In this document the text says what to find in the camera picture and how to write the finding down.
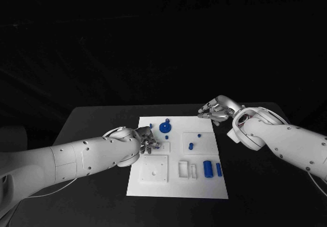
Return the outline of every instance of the dark table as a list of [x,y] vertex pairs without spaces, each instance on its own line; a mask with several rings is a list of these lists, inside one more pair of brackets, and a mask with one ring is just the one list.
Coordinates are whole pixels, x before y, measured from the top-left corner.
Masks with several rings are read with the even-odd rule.
[[[262,106],[285,115],[275,103]],[[139,116],[194,116],[201,104],[95,106],[72,111],[54,145],[102,136]],[[324,226],[325,198],[306,173],[265,146],[249,150],[226,136],[231,119],[213,126],[229,200],[125,196],[129,168],[115,167],[82,177],[57,193],[21,201],[11,227],[63,226]],[[67,182],[38,191],[57,190]]]

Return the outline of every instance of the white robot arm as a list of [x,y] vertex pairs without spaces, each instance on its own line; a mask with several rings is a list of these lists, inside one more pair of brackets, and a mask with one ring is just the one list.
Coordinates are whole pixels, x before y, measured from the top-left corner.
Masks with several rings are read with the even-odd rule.
[[0,152],[0,218],[44,187],[97,173],[118,165],[129,166],[139,152],[159,147],[149,127],[119,127],[102,137],[47,148]]
[[266,144],[273,154],[299,169],[327,180],[327,136],[289,125],[262,107],[244,108],[226,96],[217,96],[198,110],[200,118],[210,118],[218,126],[233,118],[230,139],[252,150]]

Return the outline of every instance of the blue small part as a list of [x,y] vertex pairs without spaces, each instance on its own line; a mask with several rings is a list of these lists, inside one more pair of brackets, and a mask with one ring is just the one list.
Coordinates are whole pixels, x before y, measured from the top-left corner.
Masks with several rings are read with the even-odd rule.
[[211,178],[213,177],[213,167],[210,161],[203,161],[203,168],[204,168],[204,177]]
[[220,163],[216,163],[216,172],[217,172],[217,176],[221,176],[221,168],[220,168]]
[[171,130],[171,125],[168,123],[168,119],[165,119],[165,122],[159,124],[158,130],[161,133],[168,133]]

